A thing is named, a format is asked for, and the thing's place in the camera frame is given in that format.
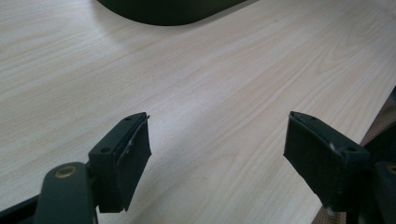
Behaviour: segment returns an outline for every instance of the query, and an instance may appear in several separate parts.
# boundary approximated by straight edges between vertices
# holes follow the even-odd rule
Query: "metal screw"
[[[66,178],[69,177],[70,175],[73,175],[77,172],[77,167],[76,166],[65,166],[59,169],[56,173],[55,176],[57,178]]]
[[[389,165],[389,166],[388,166],[388,170],[389,170],[392,174],[396,175],[396,165]]]

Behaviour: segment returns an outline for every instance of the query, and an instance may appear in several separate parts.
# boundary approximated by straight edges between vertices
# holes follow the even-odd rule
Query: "wooden table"
[[[0,210],[147,111],[153,155],[101,223],[310,223],[288,114],[363,138],[396,84],[396,2],[247,1],[157,27],[94,0],[3,0],[0,78]]]

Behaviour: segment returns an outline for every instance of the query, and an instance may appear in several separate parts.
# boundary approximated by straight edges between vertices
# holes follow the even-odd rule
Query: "screw hole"
[[[389,170],[392,174],[396,175],[396,165],[390,165],[390,166],[388,166],[388,170]]]
[[[104,147],[104,148],[100,149],[100,152],[102,152],[102,153],[107,153],[109,151],[110,151],[110,148],[108,148],[108,147]]]
[[[70,175],[75,174],[76,171],[77,171],[77,167],[76,166],[65,166],[65,167],[59,169],[55,173],[55,176],[57,178],[65,178],[65,177],[69,177]]]

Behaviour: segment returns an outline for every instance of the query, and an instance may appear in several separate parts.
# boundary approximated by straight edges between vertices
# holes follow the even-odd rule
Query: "table surface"
[[[247,1],[158,27],[94,0],[0,1],[0,210],[146,111],[153,155],[101,223],[310,223],[291,110],[359,142],[396,84],[396,2]]]

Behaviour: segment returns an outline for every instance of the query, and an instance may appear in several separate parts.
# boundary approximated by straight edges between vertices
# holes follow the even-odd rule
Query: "clamp jaw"
[[[396,126],[365,147],[312,116],[290,112],[284,156],[323,206],[347,223],[396,223]]]
[[[89,161],[50,170],[39,195],[0,212],[0,223],[98,223],[128,210],[151,155],[146,113],[121,120],[90,151]]]

